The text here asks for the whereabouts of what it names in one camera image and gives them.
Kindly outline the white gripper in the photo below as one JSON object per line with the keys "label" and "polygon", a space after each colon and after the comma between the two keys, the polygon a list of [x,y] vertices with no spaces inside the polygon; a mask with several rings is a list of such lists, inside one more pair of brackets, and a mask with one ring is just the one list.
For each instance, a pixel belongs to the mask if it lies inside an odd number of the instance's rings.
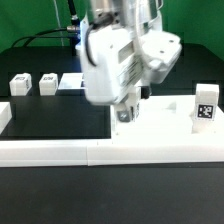
{"label": "white gripper", "polygon": [[[130,28],[92,25],[81,30],[81,68],[85,97],[93,105],[121,103],[134,86],[141,87],[141,98],[148,99],[152,83],[160,84],[179,58],[180,38],[143,24]],[[120,122],[130,122],[130,109],[116,109]]]}

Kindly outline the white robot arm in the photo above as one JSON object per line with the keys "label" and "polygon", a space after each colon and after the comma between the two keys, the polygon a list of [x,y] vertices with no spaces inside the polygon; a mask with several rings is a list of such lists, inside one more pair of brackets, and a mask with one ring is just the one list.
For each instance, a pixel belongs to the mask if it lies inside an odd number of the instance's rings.
{"label": "white robot arm", "polygon": [[150,85],[162,83],[178,60],[180,38],[163,30],[163,0],[89,1],[80,50],[86,99],[130,122]]}

